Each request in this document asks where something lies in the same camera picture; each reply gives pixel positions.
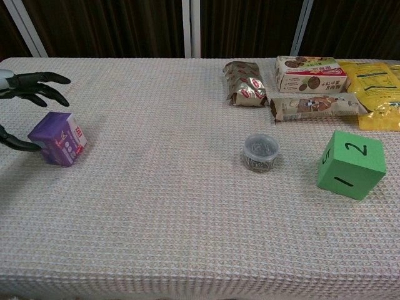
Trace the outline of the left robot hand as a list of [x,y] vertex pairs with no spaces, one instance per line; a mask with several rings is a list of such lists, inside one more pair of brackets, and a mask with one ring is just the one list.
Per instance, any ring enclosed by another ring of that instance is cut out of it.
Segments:
[[[64,107],[68,107],[68,100],[59,91],[48,86],[48,82],[70,84],[71,80],[55,72],[14,74],[10,70],[2,69],[1,99],[18,97],[45,108],[48,104],[41,99],[41,96],[44,96],[55,100]],[[38,152],[41,150],[41,147],[37,144],[20,140],[16,136],[9,134],[4,127],[1,127],[1,144],[17,151]]]

